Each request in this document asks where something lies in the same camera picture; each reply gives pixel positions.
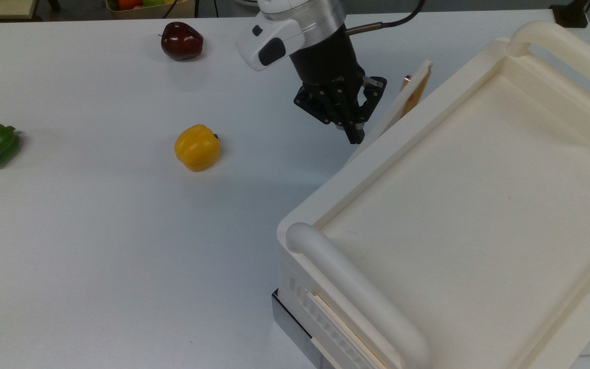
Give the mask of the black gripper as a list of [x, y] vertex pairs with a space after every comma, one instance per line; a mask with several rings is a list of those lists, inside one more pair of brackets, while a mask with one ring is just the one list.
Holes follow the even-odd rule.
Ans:
[[[326, 125], [344, 131], [352, 145], [365, 138], [363, 124], [377, 107], [387, 86], [386, 78], [365, 76], [343, 24], [318, 44], [291, 54], [302, 81], [293, 103]], [[354, 101], [347, 89], [354, 91]]]

